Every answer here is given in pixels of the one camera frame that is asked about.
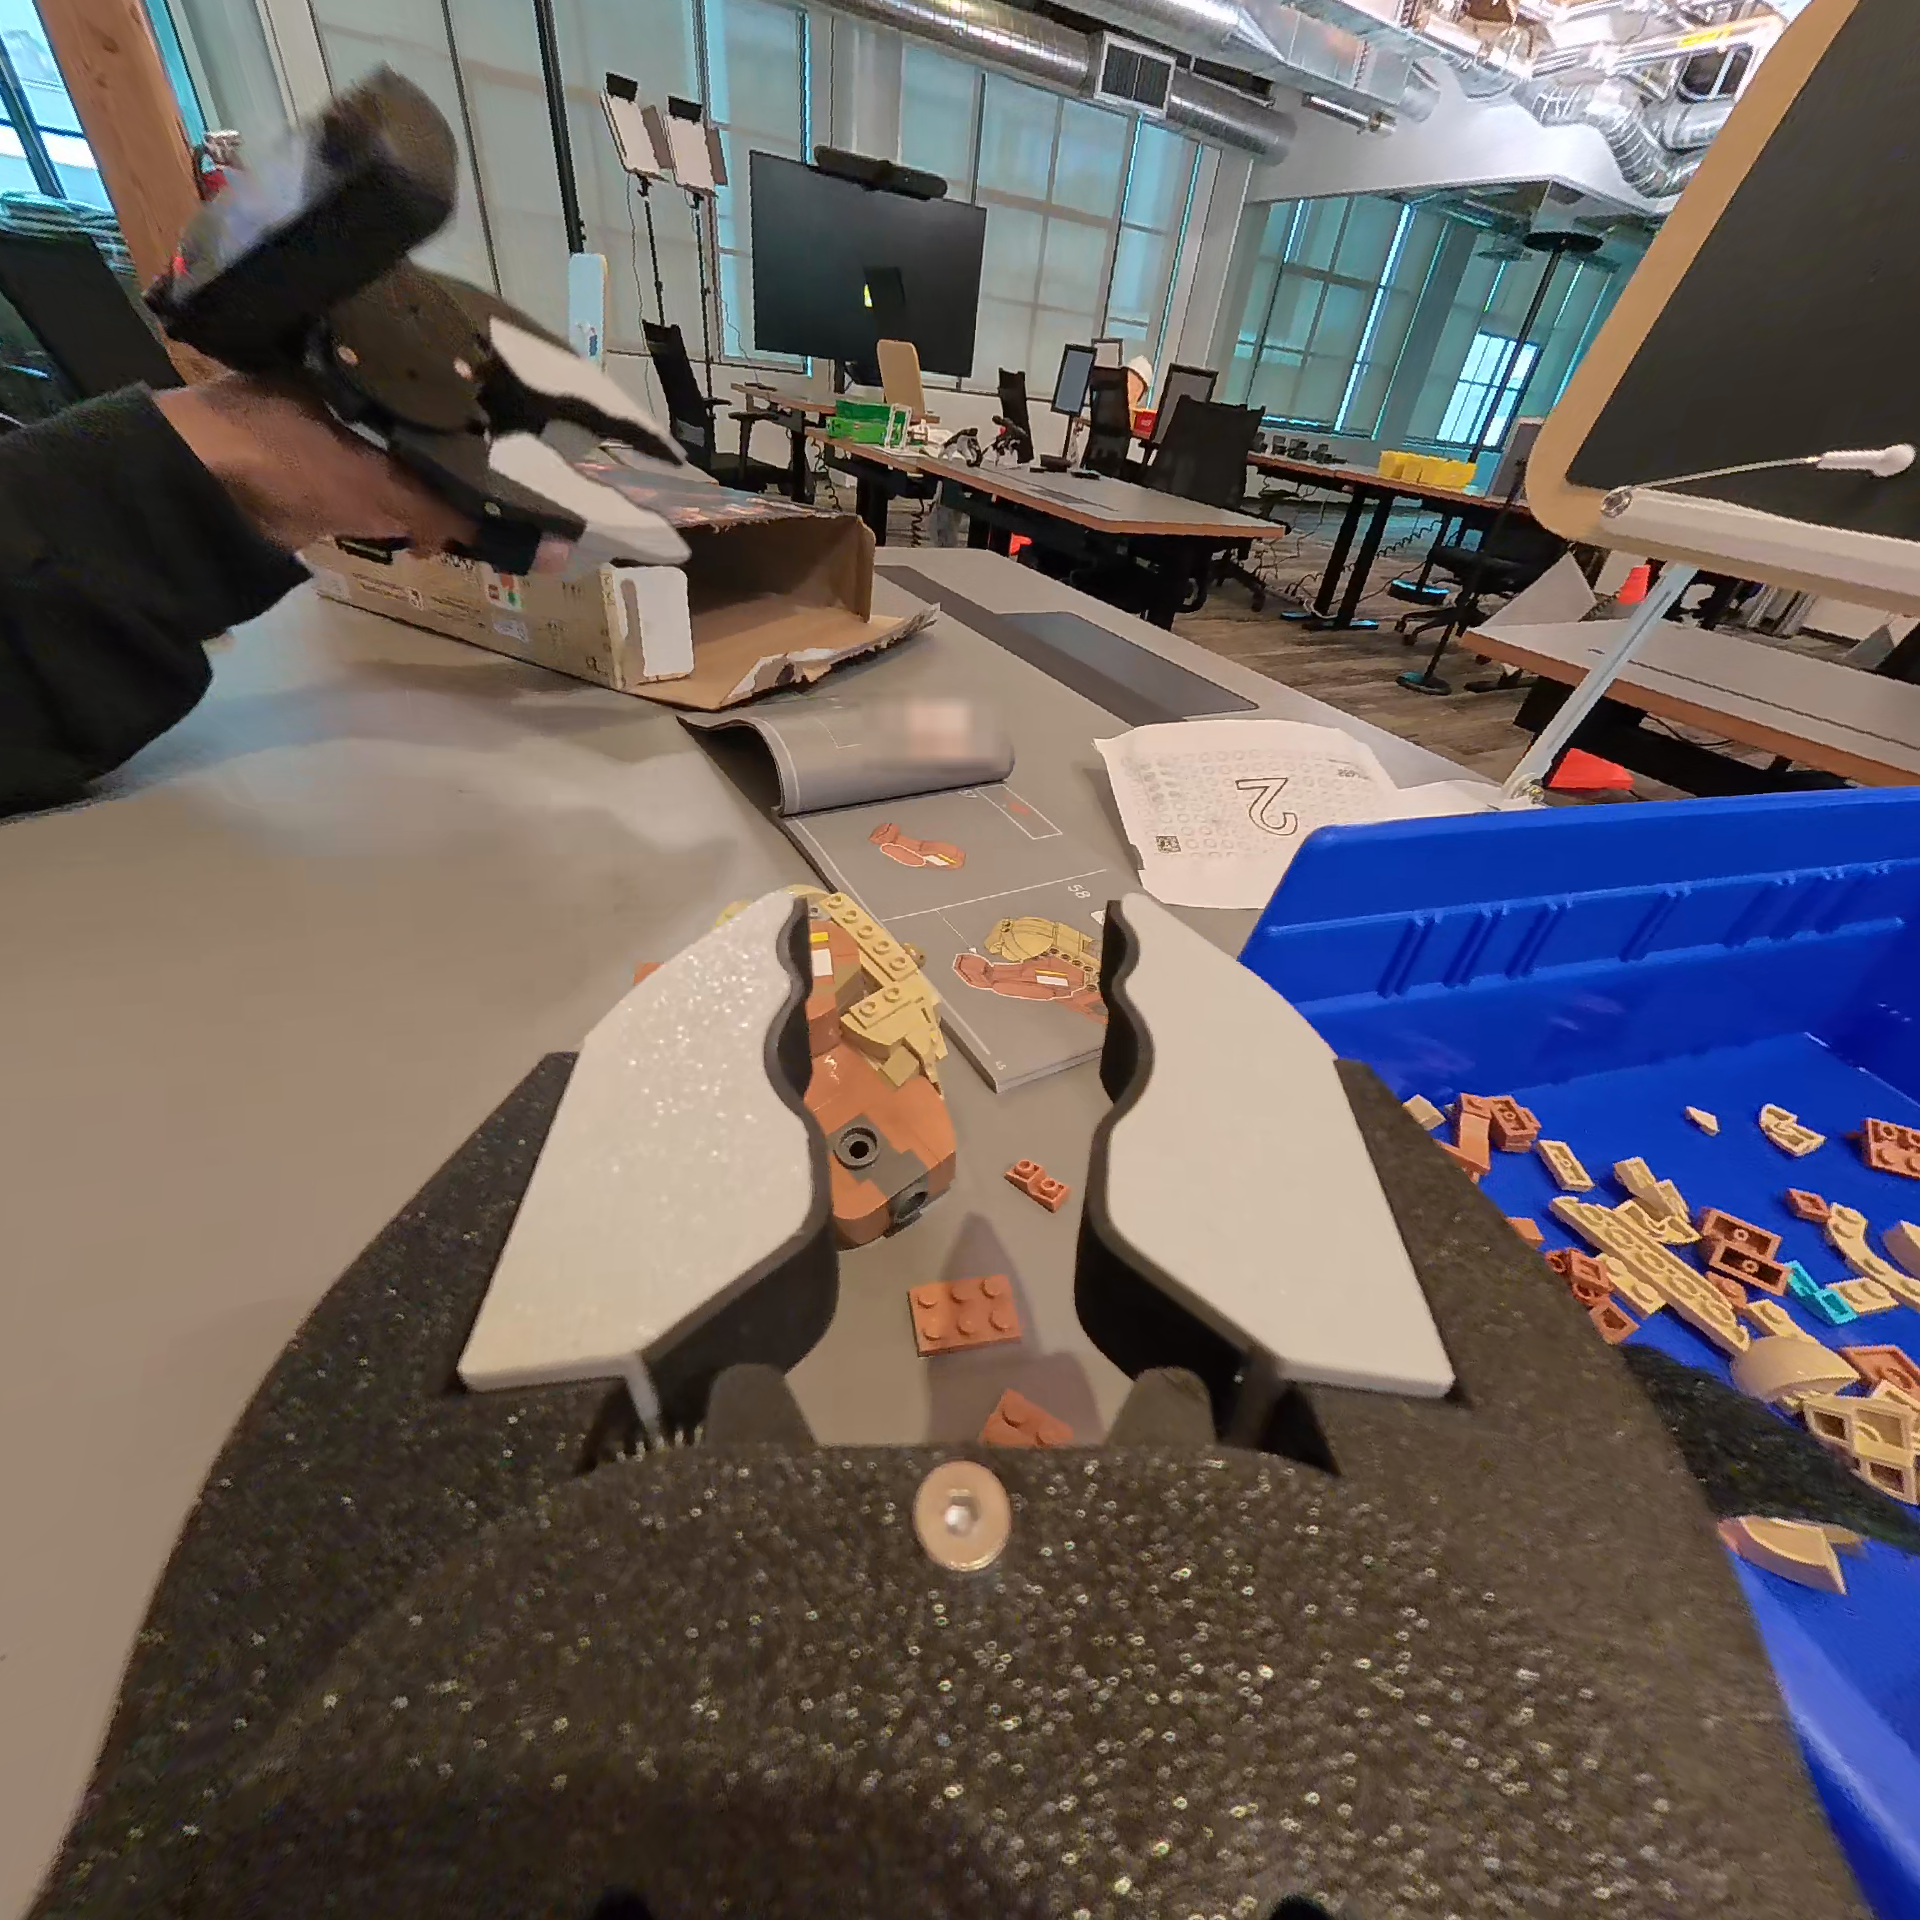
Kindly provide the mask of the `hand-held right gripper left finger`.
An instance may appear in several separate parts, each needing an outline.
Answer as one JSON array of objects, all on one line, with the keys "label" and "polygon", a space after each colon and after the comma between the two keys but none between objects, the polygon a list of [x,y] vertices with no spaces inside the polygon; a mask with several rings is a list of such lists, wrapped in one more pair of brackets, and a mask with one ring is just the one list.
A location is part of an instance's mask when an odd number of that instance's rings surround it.
[{"label": "hand-held right gripper left finger", "polygon": [[838,1308],[812,1061],[809,911],[747,904],[580,1044],[459,1354],[471,1393],[623,1382],[707,1397],[781,1374]]}]

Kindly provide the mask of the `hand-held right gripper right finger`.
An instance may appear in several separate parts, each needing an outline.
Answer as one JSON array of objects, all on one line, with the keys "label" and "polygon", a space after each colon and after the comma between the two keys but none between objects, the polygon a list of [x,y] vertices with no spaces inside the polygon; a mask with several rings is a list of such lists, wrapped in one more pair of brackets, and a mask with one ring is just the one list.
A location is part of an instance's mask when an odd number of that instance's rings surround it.
[{"label": "hand-held right gripper right finger", "polygon": [[1131,1378],[1215,1404],[1279,1385],[1441,1400],[1452,1359],[1336,1054],[1239,959],[1147,895],[1106,910],[1077,1318]]}]

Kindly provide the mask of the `tan and brown brick model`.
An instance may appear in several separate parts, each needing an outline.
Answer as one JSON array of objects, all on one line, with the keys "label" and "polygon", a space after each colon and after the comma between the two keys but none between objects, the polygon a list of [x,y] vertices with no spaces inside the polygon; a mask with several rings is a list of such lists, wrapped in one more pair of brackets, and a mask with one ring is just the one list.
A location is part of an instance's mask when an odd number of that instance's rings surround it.
[{"label": "tan and brown brick model", "polygon": [[811,886],[798,897],[812,972],[805,1107],[828,1143],[834,1239],[863,1246],[952,1182],[957,1140],[936,1076],[944,1044],[904,946],[848,897]]}]

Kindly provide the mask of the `person's left forearm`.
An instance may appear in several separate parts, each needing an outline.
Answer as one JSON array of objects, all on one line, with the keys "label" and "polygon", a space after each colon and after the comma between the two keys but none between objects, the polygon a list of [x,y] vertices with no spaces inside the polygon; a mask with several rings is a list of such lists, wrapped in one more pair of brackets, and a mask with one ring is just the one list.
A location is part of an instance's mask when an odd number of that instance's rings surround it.
[{"label": "person's left forearm", "polygon": [[75,803],[204,697],[208,639],[307,580],[149,387],[2,439],[2,815]]}]

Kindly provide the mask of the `black office chair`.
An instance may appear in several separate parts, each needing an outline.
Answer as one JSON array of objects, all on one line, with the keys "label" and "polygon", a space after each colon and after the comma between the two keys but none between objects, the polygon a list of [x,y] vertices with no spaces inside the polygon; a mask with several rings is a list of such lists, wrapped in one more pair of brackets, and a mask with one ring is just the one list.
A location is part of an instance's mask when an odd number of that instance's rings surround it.
[{"label": "black office chair", "polygon": [[2,292],[77,399],[185,383],[154,326],[83,232],[2,232]]},{"label": "black office chair", "polygon": [[[1196,503],[1212,519],[1239,519],[1246,468],[1258,432],[1261,416],[1247,406],[1179,399],[1168,414],[1168,424],[1156,426],[1159,439],[1147,461],[1144,484],[1153,493]],[[1147,554],[1154,572],[1154,598],[1148,607],[1153,620],[1168,630],[1176,615],[1196,610],[1212,586],[1212,563],[1220,554],[1239,562],[1250,546],[1250,534],[1206,534],[1192,521],[1181,521],[1176,534],[1150,536]]]},{"label": "black office chair", "polygon": [[752,421],[733,410],[737,446],[721,448],[719,402],[702,387],[677,324],[641,324],[654,375],[667,402],[669,424],[691,465],[711,481],[740,493],[772,493],[786,484],[786,468],[751,457]]}]

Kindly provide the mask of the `brown cardboard box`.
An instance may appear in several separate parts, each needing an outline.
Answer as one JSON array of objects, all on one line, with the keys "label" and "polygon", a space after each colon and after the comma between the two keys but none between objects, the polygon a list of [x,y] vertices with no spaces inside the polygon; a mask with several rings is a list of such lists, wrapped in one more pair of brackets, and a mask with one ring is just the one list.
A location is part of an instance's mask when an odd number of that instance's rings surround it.
[{"label": "brown cardboard box", "polygon": [[508,574],[384,540],[324,540],[322,597],[506,659],[692,711],[737,707],[917,636],[934,607],[874,607],[876,540],[858,516],[721,493],[669,516],[685,558],[601,557]]}]

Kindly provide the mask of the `wooden pillar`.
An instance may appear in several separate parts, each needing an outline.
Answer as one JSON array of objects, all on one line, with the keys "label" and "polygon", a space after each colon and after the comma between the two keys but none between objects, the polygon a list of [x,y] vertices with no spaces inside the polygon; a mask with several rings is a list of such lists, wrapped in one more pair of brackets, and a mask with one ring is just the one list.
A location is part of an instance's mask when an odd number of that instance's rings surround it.
[{"label": "wooden pillar", "polygon": [[143,287],[201,206],[180,103],[141,3],[37,3]]}]

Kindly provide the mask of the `black monitor screen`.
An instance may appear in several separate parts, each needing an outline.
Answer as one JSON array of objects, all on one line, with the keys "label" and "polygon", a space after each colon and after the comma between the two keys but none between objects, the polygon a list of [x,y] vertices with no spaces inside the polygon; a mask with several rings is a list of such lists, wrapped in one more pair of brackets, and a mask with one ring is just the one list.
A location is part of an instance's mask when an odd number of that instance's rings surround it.
[{"label": "black monitor screen", "polygon": [[969,378],[987,213],[754,152],[747,179],[751,324],[758,353],[876,373],[883,341],[924,371]]}]

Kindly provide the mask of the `reddish brown flat plate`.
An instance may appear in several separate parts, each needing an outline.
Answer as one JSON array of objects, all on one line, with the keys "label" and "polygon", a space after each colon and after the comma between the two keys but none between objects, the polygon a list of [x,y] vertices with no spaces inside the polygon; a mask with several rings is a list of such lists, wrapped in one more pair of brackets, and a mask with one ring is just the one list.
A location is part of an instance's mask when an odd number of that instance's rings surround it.
[{"label": "reddish brown flat plate", "polygon": [[926,1280],[906,1296],[919,1357],[948,1357],[1022,1339],[1020,1308],[1008,1275]]}]

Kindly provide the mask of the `blue plastic bin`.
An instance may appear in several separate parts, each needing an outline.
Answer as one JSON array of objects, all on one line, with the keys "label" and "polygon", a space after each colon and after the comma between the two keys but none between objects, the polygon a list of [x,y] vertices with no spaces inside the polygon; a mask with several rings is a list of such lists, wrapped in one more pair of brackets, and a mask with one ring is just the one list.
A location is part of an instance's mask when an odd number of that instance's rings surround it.
[{"label": "blue plastic bin", "polygon": [[[1850,1357],[1855,1397],[1915,1402],[1915,1305],[1875,1305],[1827,1235],[1915,1275],[1915,789],[1818,791],[1321,830],[1242,961],[1399,1095],[1514,1095],[1543,1144],[1482,1191],[1543,1230],[1548,1144],[1616,1209],[1619,1162],[1778,1237],[1763,1321]],[[1817,1792],[1866,1904],[1915,1915],[1915,1467],[1866,1470],[1787,1404],[1742,1395],[1679,1313],[1625,1305],[1623,1357],[1726,1516],[1850,1505],[1883,1536],[1840,1594],[1734,1560]]]}]

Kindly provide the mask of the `pile of loose bricks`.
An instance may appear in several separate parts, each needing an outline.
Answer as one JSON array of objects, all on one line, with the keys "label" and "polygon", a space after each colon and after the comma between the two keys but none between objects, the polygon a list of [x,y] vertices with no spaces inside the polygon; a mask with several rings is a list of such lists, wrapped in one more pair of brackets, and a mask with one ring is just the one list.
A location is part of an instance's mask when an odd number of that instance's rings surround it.
[{"label": "pile of loose bricks", "polygon": [[1693,1207],[1644,1160],[1616,1162],[1602,1195],[1515,1095],[1412,1094],[1404,1111],[1476,1184],[1498,1155],[1543,1166],[1561,1241],[1532,1214],[1509,1226],[1623,1349],[1736,1560],[1823,1594],[1869,1544],[1915,1563],[1915,1333],[1861,1331],[1915,1313],[1913,1222],[1876,1246],[1859,1209],[1787,1188],[1781,1209],[1843,1266],[1823,1279],[1779,1230]]}]

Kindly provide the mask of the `grey table with wooden edge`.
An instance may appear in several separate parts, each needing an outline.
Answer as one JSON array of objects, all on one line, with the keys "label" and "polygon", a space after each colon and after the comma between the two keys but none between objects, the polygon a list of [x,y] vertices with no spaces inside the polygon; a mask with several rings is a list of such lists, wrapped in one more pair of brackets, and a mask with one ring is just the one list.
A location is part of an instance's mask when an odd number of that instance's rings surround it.
[{"label": "grey table with wooden edge", "polygon": [[1730,631],[1664,622],[1572,749],[1693,796],[1919,782],[1919,687]]}]

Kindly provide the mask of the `black floor lamp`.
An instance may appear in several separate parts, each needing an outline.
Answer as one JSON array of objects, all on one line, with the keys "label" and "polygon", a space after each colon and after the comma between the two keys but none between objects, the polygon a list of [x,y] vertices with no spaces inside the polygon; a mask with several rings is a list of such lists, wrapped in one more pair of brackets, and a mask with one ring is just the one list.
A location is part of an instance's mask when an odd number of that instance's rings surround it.
[{"label": "black floor lamp", "polygon": [[1543,257],[1543,270],[1532,290],[1532,300],[1526,307],[1520,328],[1512,338],[1501,365],[1493,382],[1489,383],[1489,399],[1482,410],[1480,426],[1474,439],[1474,457],[1485,454],[1498,442],[1498,419],[1504,409],[1507,389],[1514,385],[1515,369],[1520,368],[1525,348],[1532,334],[1534,324],[1546,303],[1557,264],[1568,256],[1584,259],[1598,251],[1601,239],[1588,232],[1559,229],[1559,232],[1528,232],[1525,237],[1525,250],[1538,253]]}]

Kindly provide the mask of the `black board with wooden rim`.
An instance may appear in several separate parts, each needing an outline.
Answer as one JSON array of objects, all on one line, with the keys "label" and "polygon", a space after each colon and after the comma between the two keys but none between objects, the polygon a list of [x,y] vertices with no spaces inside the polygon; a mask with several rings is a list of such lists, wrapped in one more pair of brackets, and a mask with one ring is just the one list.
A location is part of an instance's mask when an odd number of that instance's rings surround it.
[{"label": "black board with wooden rim", "polygon": [[1568,540],[1919,607],[1919,8],[1818,3],[1766,55],[1534,444]]}]

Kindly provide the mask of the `silver air duct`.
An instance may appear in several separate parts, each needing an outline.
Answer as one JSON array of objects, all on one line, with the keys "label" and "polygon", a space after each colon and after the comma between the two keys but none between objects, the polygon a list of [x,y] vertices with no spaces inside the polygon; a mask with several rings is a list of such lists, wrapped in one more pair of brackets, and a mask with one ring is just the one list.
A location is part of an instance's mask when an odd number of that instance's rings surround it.
[{"label": "silver air duct", "polygon": [[1797,4],[1522,4],[1532,30],[1520,106],[1546,130],[1586,130],[1623,184],[1672,200],[1693,178]]},{"label": "silver air duct", "polygon": [[[893,28],[1062,99],[1156,117],[1222,151],[1276,160],[1291,151],[1297,132],[1295,117],[1272,101],[1181,66],[1170,49],[1127,35],[1089,35],[1015,4],[821,3],[819,8]],[[1110,42],[1125,54],[1138,54],[1147,66],[1163,66],[1166,77],[1106,92],[1100,82]]]}]

